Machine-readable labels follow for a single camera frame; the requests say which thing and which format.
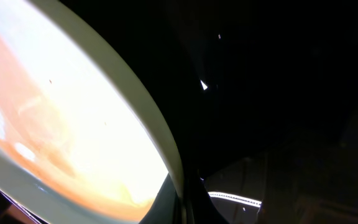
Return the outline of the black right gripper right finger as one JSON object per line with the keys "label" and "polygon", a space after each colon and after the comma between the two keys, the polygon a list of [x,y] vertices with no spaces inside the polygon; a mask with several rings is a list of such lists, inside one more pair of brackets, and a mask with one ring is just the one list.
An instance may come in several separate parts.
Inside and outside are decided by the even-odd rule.
{"label": "black right gripper right finger", "polygon": [[185,195],[191,223],[228,224],[213,205],[200,177],[197,174],[186,178]]}

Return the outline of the light blue plate top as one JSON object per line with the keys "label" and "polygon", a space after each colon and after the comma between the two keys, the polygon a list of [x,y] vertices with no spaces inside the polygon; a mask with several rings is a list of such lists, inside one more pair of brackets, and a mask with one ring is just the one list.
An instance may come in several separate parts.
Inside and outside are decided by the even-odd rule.
{"label": "light blue plate top", "polygon": [[0,1],[0,191],[47,223],[139,223],[183,168],[153,98],[59,1]]}

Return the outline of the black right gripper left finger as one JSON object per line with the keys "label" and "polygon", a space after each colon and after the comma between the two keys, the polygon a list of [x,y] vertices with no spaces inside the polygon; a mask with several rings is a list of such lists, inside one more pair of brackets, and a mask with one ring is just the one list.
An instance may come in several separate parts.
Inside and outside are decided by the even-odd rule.
{"label": "black right gripper left finger", "polygon": [[182,201],[168,174],[150,210],[139,224],[184,224]]}

